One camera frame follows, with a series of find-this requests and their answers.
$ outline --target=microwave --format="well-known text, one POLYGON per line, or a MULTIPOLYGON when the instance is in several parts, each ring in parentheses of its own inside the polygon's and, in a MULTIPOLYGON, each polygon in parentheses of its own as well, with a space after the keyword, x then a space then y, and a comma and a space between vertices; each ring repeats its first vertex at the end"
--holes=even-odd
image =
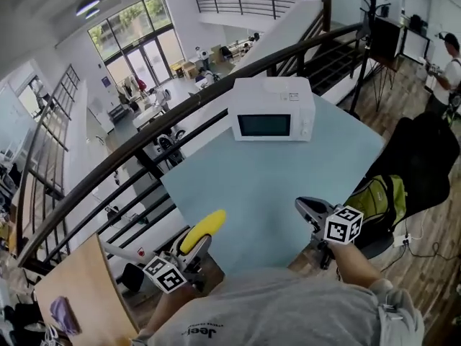
POLYGON ((237 141, 309 141, 315 104, 302 77, 236 79, 228 114, 237 141))

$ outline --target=coat rack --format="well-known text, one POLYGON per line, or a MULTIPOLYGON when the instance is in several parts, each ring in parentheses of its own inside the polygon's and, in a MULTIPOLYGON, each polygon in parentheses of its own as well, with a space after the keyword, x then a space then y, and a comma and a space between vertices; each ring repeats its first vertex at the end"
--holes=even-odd
POLYGON ((370 0, 370 2, 368 2, 367 0, 363 1, 368 6, 368 10, 360 8, 360 10, 362 10, 365 13, 365 16, 364 27, 362 29, 362 32, 359 32, 359 35, 362 35, 361 38, 365 39, 367 43, 365 45, 365 52, 363 55, 362 69, 360 70, 359 79, 357 80, 357 85, 355 87, 354 99, 352 100, 351 109, 349 110, 349 114, 358 120, 360 119, 360 117, 355 112, 355 107, 357 106, 357 101, 359 100, 360 90, 362 89, 363 80, 365 78, 365 71, 367 70, 368 59, 370 58, 370 48, 373 42, 373 28, 375 26, 377 10, 379 8, 382 8, 383 6, 390 5, 390 3, 377 5, 377 0, 370 0))

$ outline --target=cable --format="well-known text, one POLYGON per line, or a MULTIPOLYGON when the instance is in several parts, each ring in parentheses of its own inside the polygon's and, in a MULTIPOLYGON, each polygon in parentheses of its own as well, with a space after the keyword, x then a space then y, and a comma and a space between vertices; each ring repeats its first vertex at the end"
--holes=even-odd
POLYGON ((411 248, 410 246, 408 245, 408 248, 410 250, 410 253, 414 256, 414 257, 422 257, 422 258, 429 258, 429 257, 441 257, 443 260, 449 262, 453 259, 461 259, 461 254, 458 254, 458 255, 455 255, 453 257, 444 257, 443 255, 439 254, 439 250, 440 250, 440 243, 439 242, 434 242, 432 244, 432 250, 434 250, 434 253, 433 255, 418 255, 418 254, 414 254, 412 251, 411 251, 411 248))
POLYGON ((403 251, 402 251, 402 254, 401 256, 399 256, 397 259, 395 259, 393 262, 391 262, 386 268, 384 268, 383 270, 381 270, 381 272, 384 272, 386 270, 388 270, 390 267, 392 267, 396 262, 398 262, 400 259, 402 259, 403 255, 405 254, 405 251, 406 251, 406 245, 403 246, 403 251))
MULTIPOLYGON (((422 219, 419 220, 421 222, 421 237, 411 237, 411 239, 419 240, 422 239, 424 236, 424 221, 422 219)), ((405 230, 406 230, 406 235, 408 235, 408 227, 406 225, 406 219, 405 219, 405 230)))

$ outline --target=ceiling light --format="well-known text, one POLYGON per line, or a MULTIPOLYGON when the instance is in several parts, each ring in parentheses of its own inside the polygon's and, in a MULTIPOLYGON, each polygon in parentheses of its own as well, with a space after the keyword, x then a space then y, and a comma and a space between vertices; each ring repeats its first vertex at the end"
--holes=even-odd
POLYGON ((85 19, 91 18, 91 17, 93 17, 95 14, 98 14, 98 13, 99 13, 99 8, 90 9, 90 10, 88 11, 88 13, 86 13, 85 19))
POLYGON ((83 13, 89 11, 93 6, 99 4, 99 0, 82 0, 79 6, 77 7, 76 15, 82 15, 83 13))

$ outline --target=purple cloth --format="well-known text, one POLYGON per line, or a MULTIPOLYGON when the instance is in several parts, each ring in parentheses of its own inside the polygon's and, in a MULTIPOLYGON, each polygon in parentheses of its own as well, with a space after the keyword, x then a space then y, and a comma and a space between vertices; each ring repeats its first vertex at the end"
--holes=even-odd
POLYGON ((73 315, 67 298, 59 296, 50 306, 51 316, 58 323, 63 332, 69 336, 76 336, 81 333, 79 324, 73 315))

